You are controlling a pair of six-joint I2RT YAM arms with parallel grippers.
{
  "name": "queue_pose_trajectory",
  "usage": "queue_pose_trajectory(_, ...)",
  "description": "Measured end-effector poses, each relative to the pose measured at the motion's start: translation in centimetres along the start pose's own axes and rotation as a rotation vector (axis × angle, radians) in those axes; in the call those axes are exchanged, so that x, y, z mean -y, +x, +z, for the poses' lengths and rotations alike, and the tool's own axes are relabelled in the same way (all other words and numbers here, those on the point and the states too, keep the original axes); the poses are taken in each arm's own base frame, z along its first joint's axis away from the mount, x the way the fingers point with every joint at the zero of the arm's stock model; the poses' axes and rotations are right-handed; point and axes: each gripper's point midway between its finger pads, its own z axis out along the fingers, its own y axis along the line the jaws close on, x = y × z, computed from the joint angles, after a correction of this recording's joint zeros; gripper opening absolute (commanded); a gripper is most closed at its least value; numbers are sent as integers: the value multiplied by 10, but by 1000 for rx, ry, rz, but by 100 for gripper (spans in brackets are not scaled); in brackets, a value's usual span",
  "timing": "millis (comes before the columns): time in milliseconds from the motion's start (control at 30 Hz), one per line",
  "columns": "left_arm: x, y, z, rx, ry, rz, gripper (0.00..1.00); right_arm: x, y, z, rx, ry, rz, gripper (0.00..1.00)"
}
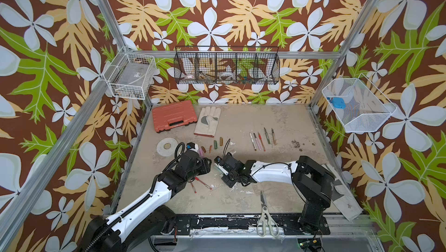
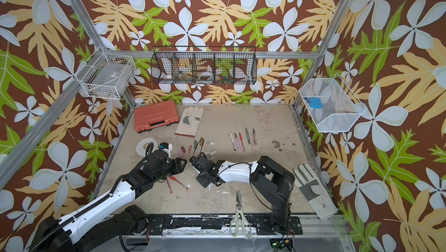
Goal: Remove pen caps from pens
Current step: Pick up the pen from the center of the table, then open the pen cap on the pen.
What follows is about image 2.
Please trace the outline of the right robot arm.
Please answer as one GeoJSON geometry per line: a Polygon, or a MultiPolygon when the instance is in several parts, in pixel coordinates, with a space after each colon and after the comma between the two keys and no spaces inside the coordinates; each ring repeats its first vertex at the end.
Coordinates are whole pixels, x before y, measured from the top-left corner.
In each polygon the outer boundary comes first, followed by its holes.
{"type": "Polygon", "coordinates": [[[224,183],[247,183],[271,205],[270,224],[277,233],[288,229],[290,196],[295,176],[268,156],[253,162],[230,162],[209,160],[204,153],[189,159],[197,171],[196,180],[204,187],[210,184],[219,187],[224,183]]]}

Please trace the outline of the brown orange pen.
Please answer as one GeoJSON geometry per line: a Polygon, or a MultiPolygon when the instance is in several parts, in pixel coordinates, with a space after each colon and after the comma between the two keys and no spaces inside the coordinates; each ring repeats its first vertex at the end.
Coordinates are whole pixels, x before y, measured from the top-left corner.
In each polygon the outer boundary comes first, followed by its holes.
{"type": "Polygon", "coordinates": [[[255,145],[257,145],[257,138],[256,138],[256,131],[254,128],[253,128],[252,135],[253,135],[253,145],[255,146],[255,145]]]}

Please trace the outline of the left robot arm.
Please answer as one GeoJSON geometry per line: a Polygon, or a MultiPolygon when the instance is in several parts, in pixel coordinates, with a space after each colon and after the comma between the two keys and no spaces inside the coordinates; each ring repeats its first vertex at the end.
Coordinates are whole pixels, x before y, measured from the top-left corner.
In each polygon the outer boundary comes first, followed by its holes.
{"type": "Polygon", "coordinates": [[[109,214],[152,189],[154,183],[182,173],[186,164],[185,159],[169,158],[167,150],[148,153],[130,172],[119,176],[113,187],[99,198],[62,218],[49,217],[44,220],[29,250],[48,251],[56,247],[57,242],[62,245],[67,243],[68,248],[72,249],[109,214]]]}

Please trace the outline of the pink pen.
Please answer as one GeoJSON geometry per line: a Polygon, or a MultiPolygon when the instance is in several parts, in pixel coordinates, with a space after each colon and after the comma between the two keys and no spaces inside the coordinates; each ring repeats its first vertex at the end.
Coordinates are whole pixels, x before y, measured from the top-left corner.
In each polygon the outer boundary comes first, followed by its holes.
{"type": "Polygon", "coordinates": [[[242,150],[242,147],[241,147],[241,145],[240,145],[240,143],[239,143],[239,139],[237,138],[236,133],[234,133],[233,135],[234,135],[234,139],[235,139],[235,145],[236,145],[236,148],[237,148],[238,150],[242,150]]]}

